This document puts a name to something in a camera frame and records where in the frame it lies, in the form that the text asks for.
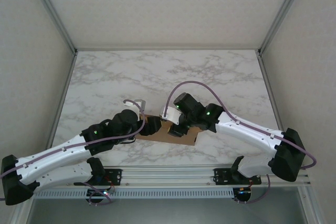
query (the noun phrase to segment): marble surface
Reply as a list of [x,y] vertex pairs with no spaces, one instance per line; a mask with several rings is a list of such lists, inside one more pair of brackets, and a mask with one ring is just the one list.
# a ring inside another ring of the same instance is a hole
[[[80,52],[54,146],[92,124],[111,119],[124,108],[122,100],[126,98],[145,100],[146,114],[158,115],[170,91],[185,80],[209,85],[238,116],[277,128],[252,50]],[[204,105],[216,102],[195,84],[180,87],[173,100],[182,92],[189,92]],[[137,140],[98,156],[104,165],[196,165],[229,164],[239,155],[259,153],[233,137],[203,132],[195,146]]]

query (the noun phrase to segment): cardboard box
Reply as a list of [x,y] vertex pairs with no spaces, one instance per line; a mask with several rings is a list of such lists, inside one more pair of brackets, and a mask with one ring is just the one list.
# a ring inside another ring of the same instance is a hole
[[171,144],[185,144],[185,145],[195,145],[197,135],[202,130],[198,127],[189,128],[188,134],[182,137],[171,136],[168,134],[168,130],[172,125],[172,122],[161,121],[161,128],[159,131],[149,136],[142,136],[140,134],[136,135],[136,139],[156,141],[156,142],[165,142]]

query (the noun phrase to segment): white wall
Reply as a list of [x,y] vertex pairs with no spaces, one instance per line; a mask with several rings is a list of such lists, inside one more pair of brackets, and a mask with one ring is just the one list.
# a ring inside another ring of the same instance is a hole
[[[72,56],[40,0],[1,0],[0,31],[2,159],[45,147]],[[0,202],[0,223],[12,210]]]
[[256,49],[284,0],[51,0],[79,49]]
[[318,160],[308,172],[329,223],[336,223],[335,52],[336,0],[295,0],[263,55],[284,126]]

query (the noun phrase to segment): vent grille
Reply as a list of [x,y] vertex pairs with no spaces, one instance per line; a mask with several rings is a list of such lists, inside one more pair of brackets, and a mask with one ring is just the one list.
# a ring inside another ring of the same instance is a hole
[[[83,199],[87,189],[49,189],[39,192],[35,199]],[[110,197],[112,199],[195,199],[195,198],[233,198],[232,188],[120,188]]]

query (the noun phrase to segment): gray wall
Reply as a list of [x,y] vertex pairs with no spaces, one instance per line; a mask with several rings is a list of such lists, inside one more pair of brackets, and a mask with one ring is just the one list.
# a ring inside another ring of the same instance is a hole
[[[1,0],[0,31],[2,159],[45,147],[71,52],[40,0]],[[0,223],[6,223],[12,210],[0,202]]]
[[336,0],[295,0],[263,55],[284,127],[318,160],[308,172],[329,223],[336,223],[335,52]]

